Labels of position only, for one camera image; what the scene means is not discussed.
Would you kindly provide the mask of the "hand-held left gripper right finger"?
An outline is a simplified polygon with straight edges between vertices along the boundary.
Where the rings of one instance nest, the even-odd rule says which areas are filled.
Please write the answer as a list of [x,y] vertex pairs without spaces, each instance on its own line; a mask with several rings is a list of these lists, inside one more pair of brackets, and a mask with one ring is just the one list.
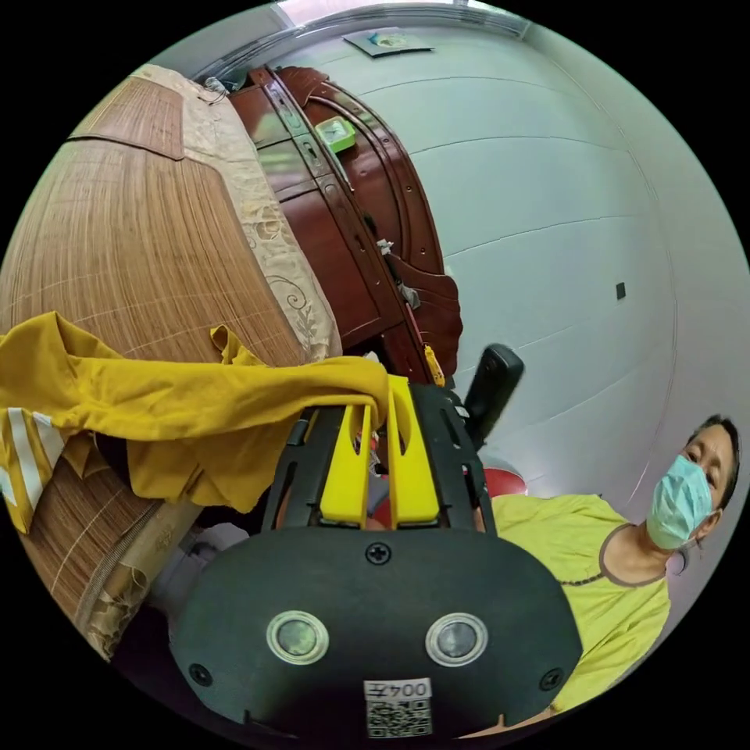
[[392,526],[437,522],[438,495],[409,381],[388,380],[387,466]]

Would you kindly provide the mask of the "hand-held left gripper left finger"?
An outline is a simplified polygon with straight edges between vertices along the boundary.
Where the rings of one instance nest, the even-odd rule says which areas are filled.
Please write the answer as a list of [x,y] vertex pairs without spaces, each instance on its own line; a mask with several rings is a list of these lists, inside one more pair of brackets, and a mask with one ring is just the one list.
[[344,408],[320,499],[320,513],[327,523],[366,521],[372,415],[367,405]]

